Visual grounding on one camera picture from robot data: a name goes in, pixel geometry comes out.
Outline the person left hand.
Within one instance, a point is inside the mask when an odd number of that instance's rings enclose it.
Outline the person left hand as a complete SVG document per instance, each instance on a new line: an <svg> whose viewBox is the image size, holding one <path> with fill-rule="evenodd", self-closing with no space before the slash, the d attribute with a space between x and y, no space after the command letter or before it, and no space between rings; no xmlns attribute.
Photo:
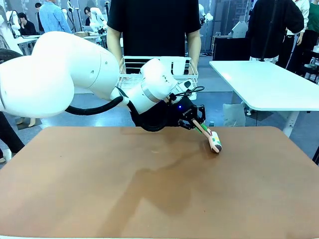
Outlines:
<svg viewBox="0 0 319 239"><path fill-rule="evenodd" d="M198 58L191 58L188 68L189 75L198 75Z"/></svg>

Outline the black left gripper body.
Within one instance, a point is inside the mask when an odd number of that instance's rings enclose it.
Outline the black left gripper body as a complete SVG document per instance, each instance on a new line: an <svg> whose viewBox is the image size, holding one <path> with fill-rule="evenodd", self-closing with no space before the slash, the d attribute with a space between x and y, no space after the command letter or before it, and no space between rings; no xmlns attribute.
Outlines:
<svg viewBox="0 0 319 239"><path fill-rule="evenodd" d="M180 119L193 123L198 113L196 105L188 97L182 97L177 103L174 103L171 111L173 123L176 125Z"/></svg>

